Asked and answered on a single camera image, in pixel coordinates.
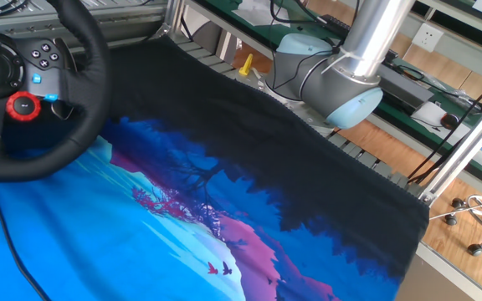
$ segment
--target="red bird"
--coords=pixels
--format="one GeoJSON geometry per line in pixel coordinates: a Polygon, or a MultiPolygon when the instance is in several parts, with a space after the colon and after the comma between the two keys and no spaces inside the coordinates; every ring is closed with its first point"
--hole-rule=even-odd
{"type": "Polygon", "coordinates": [[[218,274],[218,270],[210,262],[208,262],[208,266],[209,266],[209,272],[208,273],[218,274]]]}

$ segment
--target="mouse pad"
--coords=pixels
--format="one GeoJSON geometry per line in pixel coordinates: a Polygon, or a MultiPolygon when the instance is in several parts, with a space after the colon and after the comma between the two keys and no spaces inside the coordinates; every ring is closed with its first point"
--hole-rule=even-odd
{"type": "MultiPolygon", "coordinates": [[[[0,184],[16,249],[51,299],[395,298],[424,204],[168,38],[112,62],[112,120],[94,145],[50,177],[0,184]]],[[[38,296],[0,227],[9,299],[38,296]]]]}

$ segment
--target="bird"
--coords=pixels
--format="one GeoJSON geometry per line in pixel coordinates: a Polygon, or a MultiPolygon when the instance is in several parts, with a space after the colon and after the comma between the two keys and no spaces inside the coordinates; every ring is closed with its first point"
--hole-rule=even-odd
{"type": "Polygon", "coordinates": [[[208,266],[209,266],[209,272],[208,273],[218,274],[218,270],[210,262],[208,262],[208,266]]]}
{"type": "Polygon", "coordinates": [[[228,274],[232,274],[232,269],[228,268],[228,265],[223,262],[223,266],[224,266],[224,269],[223,269],[223,275],[228,275],[228,274]]]}

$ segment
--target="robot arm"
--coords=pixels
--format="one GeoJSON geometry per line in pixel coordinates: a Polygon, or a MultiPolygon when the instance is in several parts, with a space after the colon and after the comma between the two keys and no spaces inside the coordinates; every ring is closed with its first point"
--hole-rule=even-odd
{"type": "Polygon", "coordinates": [[[285,36],[268,88],[306,102],[342,129],[357,125],[382,99],[377,69],[412,5],[412,0],[365,1],[338,54],[318,38],[285,36]]]}

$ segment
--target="yellow object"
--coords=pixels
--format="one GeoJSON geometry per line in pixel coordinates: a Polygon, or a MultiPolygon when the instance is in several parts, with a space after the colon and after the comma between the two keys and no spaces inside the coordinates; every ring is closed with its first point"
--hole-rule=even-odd
{"type": "Polygon", "coordinates": [[[252,54],[249,54],[247,60],[244,62],[244,66],[239,70],[239,74],[247,76],[250,73],[250,65],[252,65],[252,54]]]}

